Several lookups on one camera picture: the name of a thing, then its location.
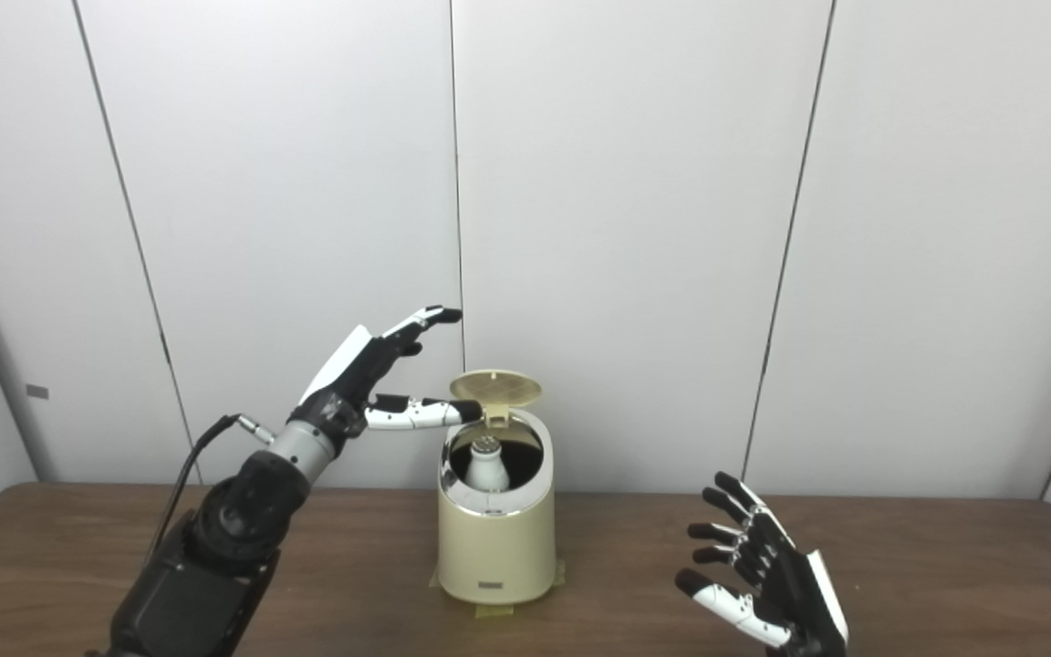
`white bottle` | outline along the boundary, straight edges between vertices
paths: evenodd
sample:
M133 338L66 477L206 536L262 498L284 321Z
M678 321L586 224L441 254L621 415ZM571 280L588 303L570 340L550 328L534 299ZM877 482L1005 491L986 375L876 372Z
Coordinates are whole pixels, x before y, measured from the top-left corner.
M465 473L465 484L483 492L501 492L509 489L509 473L501 463L501 442L493 436L479 436L470 446L473 461Z

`yellow tape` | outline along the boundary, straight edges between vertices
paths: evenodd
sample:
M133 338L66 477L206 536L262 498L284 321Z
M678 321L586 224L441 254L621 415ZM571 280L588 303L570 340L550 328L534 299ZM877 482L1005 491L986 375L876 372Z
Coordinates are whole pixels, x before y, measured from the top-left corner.
M554 567L554 586L560 587L563 583L566 583L566 561L558 558ZM429 578L429 588L440 588L440 577L435 570L432 571L432 577ZM478 604L473 612L475 619L492 619L496 616L513 615L513 604Z
M491 619L493 616L513 616L513 604L478 604L473 614L475 619Z

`brown table surface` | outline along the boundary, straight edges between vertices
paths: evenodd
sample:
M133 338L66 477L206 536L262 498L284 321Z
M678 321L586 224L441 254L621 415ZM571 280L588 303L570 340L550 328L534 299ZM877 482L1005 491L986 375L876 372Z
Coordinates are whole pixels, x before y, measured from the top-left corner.
M0 494L0 657L105 648L166 492L24 484ZM183 505L200 494L189 490ZM1051 654L1051 505L768 501L802 550L825 554L850 654ZM719 516L695 495L559 494L565 586L487 619L429 587L434 505L426 491L317 491L239 657L762 654L672 583L697 545L685 525ZM709 571L741 586L722 567Z

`robotic hand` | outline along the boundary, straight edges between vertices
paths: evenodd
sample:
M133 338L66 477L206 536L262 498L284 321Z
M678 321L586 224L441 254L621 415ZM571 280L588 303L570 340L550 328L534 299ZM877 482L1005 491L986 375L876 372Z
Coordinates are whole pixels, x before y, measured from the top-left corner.
M396 361L420 352L423 332L460 317L459 310L429 307L379 336L358 326L318 370L276 435L246 415L226 415L197 438L145 567L112 617L106 657L229 656L270 584L291 515L349 438L368 426L413 429L480 419L475 401L369 401ZM234 424L266 449L164 533L192 460Z
M724 510L741 529L688 525L688 536L716 545L693 553L696 563L726 563L759 596L714 582L684 569L676 586L689 598L762 641L770 657L846 657L847 625L821 553L798 552L763 500L730 474L718 473L719 490L704 501Z

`open lid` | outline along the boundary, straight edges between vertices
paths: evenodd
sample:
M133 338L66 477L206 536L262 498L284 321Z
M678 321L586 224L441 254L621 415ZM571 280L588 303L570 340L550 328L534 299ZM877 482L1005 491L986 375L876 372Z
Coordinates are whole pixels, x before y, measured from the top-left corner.
M517 371L475 370L455 377L449 391L456 398L479 401L489 427L508 427L509 407L533 404L542 395L542 386Z

